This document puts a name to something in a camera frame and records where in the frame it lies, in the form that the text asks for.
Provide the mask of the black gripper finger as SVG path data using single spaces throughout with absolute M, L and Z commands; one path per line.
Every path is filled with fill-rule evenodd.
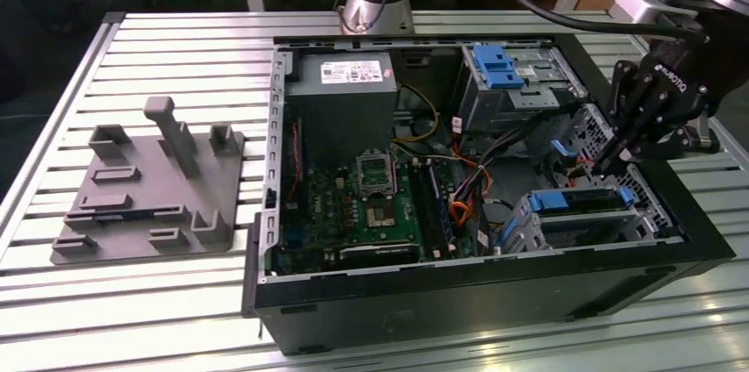
M 606 108 L 611 137 L 599 150 L 594 175 L 619 174 L 626 165 L 647 155 L 663 132 L 658 118 L 669 103 L 670 85 L 658 66 L 641 68 L 633 61 L 618 61 L 611 77 Z
M 625 162 L 669 161 L 717 152 L 718 138 L 713 129 L 706 124 L 683 124 L 657 139 L 649 136 L 635 139 L 621 150 L 619 159 Z

